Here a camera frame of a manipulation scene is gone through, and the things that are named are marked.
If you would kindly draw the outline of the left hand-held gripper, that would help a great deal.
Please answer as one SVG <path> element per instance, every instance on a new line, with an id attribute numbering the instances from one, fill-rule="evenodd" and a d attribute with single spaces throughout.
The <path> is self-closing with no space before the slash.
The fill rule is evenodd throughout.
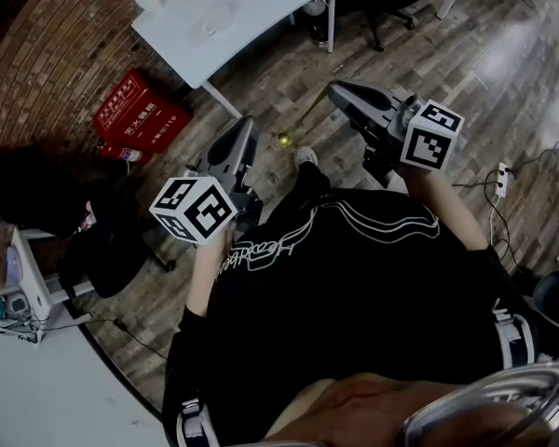
<path id="1" fill-rule="evenodd" d="M 150 213 L 173 237 L 195 245 L 208 243 L 232 221 L 240 232 L 258 225 L 263 202 L 246 178 L 259 133 L 253 118 L 242 117 L 211 144 L 208 157 L 167 180 Z"/>

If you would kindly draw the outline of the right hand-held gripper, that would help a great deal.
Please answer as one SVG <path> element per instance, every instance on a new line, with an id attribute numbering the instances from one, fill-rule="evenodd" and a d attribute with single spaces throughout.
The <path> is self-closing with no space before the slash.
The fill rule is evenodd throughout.
<path id="1" fill-rule="evenodd" d="M 464 127 L 464 117 L 442 104 L 416 95 L 402 102 L 375 84 L 338 80 L 328 96 L 368 143 L 362 165 L 383 187 L 400 165 L 444 171 Z"/>

